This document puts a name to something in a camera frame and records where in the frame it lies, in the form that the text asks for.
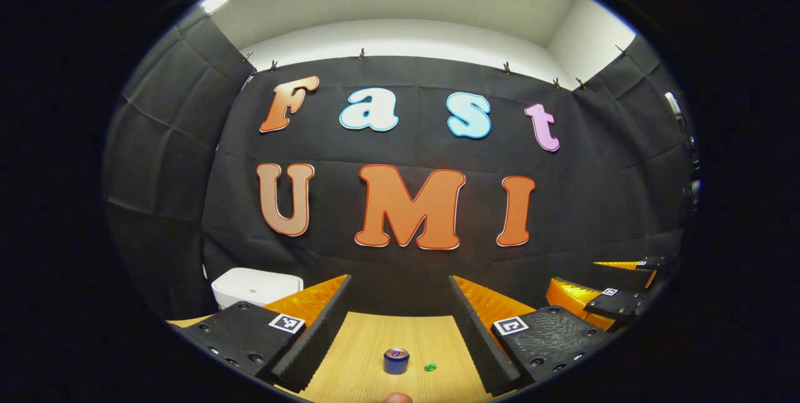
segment orange letter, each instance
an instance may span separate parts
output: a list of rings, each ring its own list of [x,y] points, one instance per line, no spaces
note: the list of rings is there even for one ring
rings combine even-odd
[[[286,118],[286,108],[294,114],[303,106],[303,98],[306,96],[306,89],[309,92],[317,89],[319,86],[318,76],[309,76],[308,78],[295,79],[289,83],[278,84],[273,91],[275,98],[272,99],[272,106],[269,108],[269,114],[266,120],[261,124],[261,132],[271,132],[285,129],[289,124],[289,119]]]
[[[358,175],[366,181],[366,213],[364,229],[355,235],[356,244],[386,247],[389,236],[383,232],[383,218],[389,219],[394,238],[400,246],[408,246],[419,225],[425,229],[417,238],[417,246],[426,250],[452,250],[460,240],[455,235],[455,209],[458,191],[466,176],[455,170],[434,170],[417,198],[411,200],[397,167],[371,164]]]
[[[300,236],[308,228],[308,181],[314,176],[314,166],[291,164],[286,175],[292,179],[294,215],[285,218],[278,212],[278,176],[281,166],[258,164],[255,169],[261,185],[261,213],[269,227],[287,236]]]
[[[536,184],[527,176],[506,176],[502,181],[503,189],[508,194],[506,206],[506,226],[500,236],[497,236],[497,245],[501,247],[521,246],[531,235],[525,227],[528,225],[528,200]]]

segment black backdrop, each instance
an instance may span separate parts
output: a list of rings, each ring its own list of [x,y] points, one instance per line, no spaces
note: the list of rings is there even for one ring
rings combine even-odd
[[[163,317],[216,309],[201,258],[206,184],[228,110],[255,69],[199,7],[169,28],[117,99],[103,200],[117,252]]]
[[[640,36],[626,52],[569,92],[528,76],[443,59],[325,59],[255,74],[232,104],[206,191],[202,229],[209,280],[231,267],[285,272],[306,286],[343,273],[362,298],[352,310],[375,314],[449,314],[446,277],[456,274],[534,307],[546,306],[549,279],[602,287],[592,261],[674,257],[688,216],[691,159],[664,93],[682,95]],[[261,133],[278,84],[318,76],[289,125]],[[348,95],[385,87],[397,97],[397,126],[388,132],[349,130],[338,121]],[[485,138],[456,137],[446,125],[453,92],[485,96],[492,129]],[[554,116],[557,152],[539,147],[524,109],[540,103]],[[258,164],[314,166],[311,221],[299,237],[274,232],[260,210]],[[416,196],[429,173],[466,176],[457,204],[451,251],[359,246],[366,207],[365,164],[397,166]],[[503,178],[529,176],[523,246],[499,247],[506,191]],[[278,207],[291,214],[291,180],[278,179]]]

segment blue can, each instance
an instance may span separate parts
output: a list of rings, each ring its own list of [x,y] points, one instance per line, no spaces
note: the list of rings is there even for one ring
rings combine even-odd
[[[383,354],[383,371],[387,374],[399,375],[408,369],[408,359],[411,357],[404,349],[388,349]]]

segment black foam pad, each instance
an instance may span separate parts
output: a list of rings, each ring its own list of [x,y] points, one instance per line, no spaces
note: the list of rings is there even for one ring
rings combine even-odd
[[[666,266],[668,259],[666,257],[645,257],[644,260],[636,264],[636,269],[645,270],[658,270]]]
[[[541,381],[562,369],[585,361],[611,338],[560,306],[498,321],[492,332],[517,368],[525,384]]]
[[[292,392],[303,391],[308,386],[348,314],[350,280],[351,276],[348,275],[317,316],[317,320],[306,331],[306,335],[301,337],[272,368],[269,382]]]
[[[651,270],[644,269],[622,269],[622,267],[603,266],[602,264],[592,264],[592,273],[588,281],[581,281],[592,289],[620,289],[637,292],[645,289],[645,285],[651,276]]]
[[[302,319],[239,301],[177,330],[209,354],[263,379],[305,329]]]
[[[498,349],[491,334],[486,331],[472,304],[452,276],[449,277],[449,283],[457,300],[456,306],[452,309],[452,318],[464,338],[466,349],[483,383],[483,389],[495,396],[515,389],[520,378],[519,370],[503,354],[503,350]]]
[[[627,324],[634,320],[634,312],[643,304],[645,298],[643,292],[606,289],[594,300],[589,301],[584,310]]]

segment white box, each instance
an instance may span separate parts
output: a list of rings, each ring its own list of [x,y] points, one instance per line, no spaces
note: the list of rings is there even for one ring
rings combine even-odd
[[[211,283],[220,309],[228,308],[237,301],[265,306],[302,289],[303,280],[300,277],[245,267],[235,267]]]

